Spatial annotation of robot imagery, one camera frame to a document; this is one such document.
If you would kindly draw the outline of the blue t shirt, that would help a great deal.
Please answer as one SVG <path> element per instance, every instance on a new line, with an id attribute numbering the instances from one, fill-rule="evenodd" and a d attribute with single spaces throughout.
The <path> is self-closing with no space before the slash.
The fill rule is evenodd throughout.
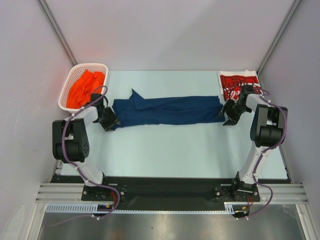
<path id="1" fill-rule="evenodd" d="M 114 129 L 143 125 L 194 125 L 223 123 L 223 108 L 218 96 L 143 98 L 135 90 L 128 99 L 115 99 L 118 118 Z"/>

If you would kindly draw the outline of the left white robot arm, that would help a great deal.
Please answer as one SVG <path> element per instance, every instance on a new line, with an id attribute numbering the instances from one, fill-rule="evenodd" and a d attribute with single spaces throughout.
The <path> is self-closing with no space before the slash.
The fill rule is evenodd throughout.
<path id="1" fill-rule="evenodd" d="M 108 99 L 100 93 L 90 95 L 90 101 L 64 120 L 52 123 L 52 154 L 55 159 L 70 165 L 80 175 L 84 185 L 92 188 L 92 194 L 99 200 L 105 200 L 111 195 L 116 199 L 120 193 L 114 187 L 103 183 L 104 174 L 86 158 L 90 153 L 90 143 L 87 127 L 99 124 L 102 130 L 114 130 L 118 118 L 109 107 Z"/>

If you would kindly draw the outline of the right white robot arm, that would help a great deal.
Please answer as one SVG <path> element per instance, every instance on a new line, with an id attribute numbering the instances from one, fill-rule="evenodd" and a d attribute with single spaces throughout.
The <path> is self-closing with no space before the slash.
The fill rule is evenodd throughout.
<path id="1" fill-rule="evenodd" d="M 251 149 L 230 186 L 219 185 L 214 188 L 217 202 L 259 200 L 258 175 L 261 167 L 286 137 L 288 109 L 266 99 L 262 89 L 245 84 L 241 87 L 238 99 L 228 99 L 218 116 L 227 116 L 224 125 L 235 126 L 243 113 L 254 113 L 249 133 Z"/>

